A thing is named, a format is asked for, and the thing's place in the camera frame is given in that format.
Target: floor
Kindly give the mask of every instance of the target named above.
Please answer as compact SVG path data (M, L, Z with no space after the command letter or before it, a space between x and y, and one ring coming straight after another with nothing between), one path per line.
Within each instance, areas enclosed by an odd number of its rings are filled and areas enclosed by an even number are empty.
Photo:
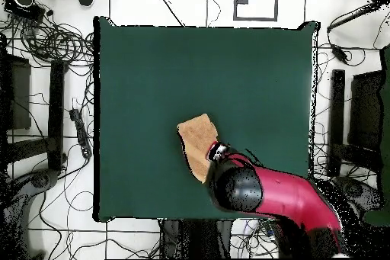
M154 24L160 26L177 25L177 20L168 10L162 0L95 0L90 8L80 6L78 0L37 0L45 4L54 11L53 20L57 24L69 24L77 27L83 37L93 31L92 18L94 16L106 16L111 18L115 25L124 24ZM233 21L233 3L232 0L166 0L177 16L179 22L197 27L283 27L296 29L303 21L321 22L321 30L318 37L318 45L327 43L326 27L337 16L352 11L367 3L367 0L279 0L278 20L274 21ZM273 0L262 0L262 3L256 0L250 0L250 8L246 11L238 10L242 16L270 17L270 5ZM342 47L372 47L376 35L379 31L383 19L390 10L386 7L381 11L365 15L355 21L345 24L331 32L331 42L337 43ZM0 11L0 20L6 20L7 16ZM376 47L383 47L390 40L390 32L387 29L387 23L383 23L382 29L375 42ZM346 96L353 75L362 72L374 71L380 69L379 54L376 51L366 51L364 63L358 66L346 66L333 58L327 45L320 48L318 63L321 68L321 81L318 86L318 92L321 95L317 97L316 104L316 135L315 142L320 146L326 143L326 132L328 127L328 94L329 77L332 69L344 69L346 73ZM49 97L49 74L48 68L39 67L39 65L30 58L28 53L23 53L23 47L19 40L14 40L14 46L8 48L9 53L17 56L25 56L30 59L33 69L31 76L31 98L30 111L35 116L43 134L47 134L48 107L44 105L43 98L47 101ZM353 50L350 53L350 64L356 65L363 60L361 50ZM75 67L78 74L84 74L88 67L80 63ZM65 86L65 108L76 107L81 103L84 97L87 76L76 75L74 72L66 74ZM346 108L350 108L350 101L346 101ZM83 119L88 126L93 121L93 105L88 112L84 109ZM347 138L348 132L348 112L344 123L344 138ZM89 127L89 133L93 136L93 123ZM16 130L14 136L9 137L9 142L30 139L29 135L40 135L38 129L34 126L29 130ZM70 121L68 115L64 117L64 151L69 152L68 172L78 169L83 164L83 158L78 146L72 148L77 143L75 139L75 125ZM323 163L326 149L316 149L316 163ZM30 171L38 162L41 162L36 168L45 167L45 155L35 156L21 162L9 165L9 175L18 177L25 172ZM318 175L321 174L321 166L318 167ZM350 171L350 167L342 168L344 173ZM375 176L371 176L365 169L359 169L355 174L366 176L367 181L372 186L376 185ZM137 220L137 219L119 219L116 218L109 223L97 223L91 217L92 198L93 198L93 162L88 164L77 174L59 181L54 188L47 192L45 205L43 207L43 218L50 225L57 228L61 234L59 242L59 232L49 228L38 216L40 206L43 202L43 195L39 195L34 200L30 210L29 236L33 249L46 250L46 258L55 248L51 259L122 259L137 258L134 252L139 250L151 251L158 241L160 229L157 220ZM242 244L242 235L250 236L255 230L257 221L246 222L245 220L236 220L232 229L232 247L231 255L233 258L247 258L249 256L246 250L238 250ZM67 251L67 244L71 243L71 250ZM274 244L272 237L264 241L257 239L256 249L259 252L264 251L264 246L273 254L258 256L256 258L277 257L274 253Z

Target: black border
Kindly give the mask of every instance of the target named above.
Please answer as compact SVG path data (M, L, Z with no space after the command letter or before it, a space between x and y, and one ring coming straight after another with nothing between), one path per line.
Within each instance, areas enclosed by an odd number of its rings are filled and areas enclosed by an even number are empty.
M277 15L279 13L279 0L275 0L273 7L273 18L246 18L237 16L237 0L234 2L233 21L272 21L277 22Z
M92 45L94 48L93 56L94 56L94 94L96 94L97 98L94 99L94 109L97 112L94 113L94 200L93 200L93 210L92 210L92 218L96 222L101 222L99 220L99 212L100 212L100 199L101 199L101 156L100 156L100 126L101 126L101 81L100 81L100 54L101 54L101 24L99 21L100 17L94 17L94 39L92 40Z

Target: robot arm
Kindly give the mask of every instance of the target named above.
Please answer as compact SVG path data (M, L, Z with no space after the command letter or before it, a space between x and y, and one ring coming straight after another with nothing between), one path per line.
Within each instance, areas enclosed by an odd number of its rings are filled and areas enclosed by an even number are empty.
M296 255L330 258L343 251L338 216L310 181L256 165L222 143L214 143L207 157L217 207L280 219L279 240L294 243Z

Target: green tabletop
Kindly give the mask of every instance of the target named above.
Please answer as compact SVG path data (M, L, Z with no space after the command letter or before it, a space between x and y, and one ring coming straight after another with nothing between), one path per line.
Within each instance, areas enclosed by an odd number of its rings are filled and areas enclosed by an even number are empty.
M177 125L207 113L219 139L307 176L313 34L116 27L100 18L100 193L104 217L237 218L190 173Z

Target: cable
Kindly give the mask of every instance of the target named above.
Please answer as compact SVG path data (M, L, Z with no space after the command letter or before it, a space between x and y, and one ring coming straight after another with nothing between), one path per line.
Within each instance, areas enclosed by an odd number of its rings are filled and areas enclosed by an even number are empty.
M216 19L215 20L212 20L210 23L209 23L209 25L207 26L207 27L209 27L210 25L211 25L211 23L213 23L213 22L215 22L215 21L217 21L218 20L218 18L219 18L219 15L221 14L221 7L219 6L219 4L216 2L216 0L213 0L213 2L216 4L216 5L218 5L218 9L219 9L219 12L218 12L218 14L217 14L217 16L216 16Z
M369 6L373 6L373 4L372 4L372 3L369 3L369 4L363 5L363 6L361 6L361 7L358 7L358 8L356 8L355 10L352 10L352 11L350 11L350 12L347 12L347 13L344 13L344 14L342 14L342 15L339 15L337 18L335 18L335 19L329 24L328 29L329 29L330 26L333 25L333 23L334 23L336 20L338 20L338 19L340 19L340 18L342 18L342 17L345 17L345 16L347 16L347 15L349 15L349 14L352 14L352 13L354 13L354 12L360 10L360 9L368 8ZM330 32L331 32L331 30L327 30L328 42L329 42L329 44L332 45L332 46L336 46L336 47L340 47L340 48L348 49L348 50L377 50L377 49L375 49L375 48L373 49L373 48L361 48L361 47L342 47L342 46L333 44L333 43L331 43L331 39L330 39L330 37L329 37L329 33L330 33Z
M387 17L390 15L390 11L388 12L388 14L384 17L383 21L381 22L381 24L379 25L379 29L378 29L378 33L376 34L376 37L375 37L375 40L374 40L374 43L372 44L372 46L375 48L375 49L378 49L375 47L375 43L379 37L379 34L381 32L381 29L382 29L382 25L385 23Z
M58 229L55 228L54 226L51 226L50 224L48 224L48 222L46 222L45 219L42 217L42 208L43 208L43 205L45 204L45 201L46 201L46 192L44 191L43 192L43 201L42 201L42 204L40 205L40 210L39 210L38 215L40 216L40 219L42 220L43 223L45 223L49 228L55 230L59 234L59 240L58 240L56 246L53 248L52 252L49 255L48 260L50 260L50 258L52 258L52 255L53 255L54 251L57 249L59 243L62 240L62 233L60 231L58 231Z
M162 0L164 3L165 3L165 5L168 7L168 9L169 9L169 11L172 13L172 15L174 16L174 18L177 20L177 22L179 23L179 25L180 26L182 26L182 27L185 27L186 25L182 22L182 21L180 21L178 18L177 18L177 16L176 16L176 14L172 11L172 9L171 9L171 7L169 6L169 4L165 1L165 0Z

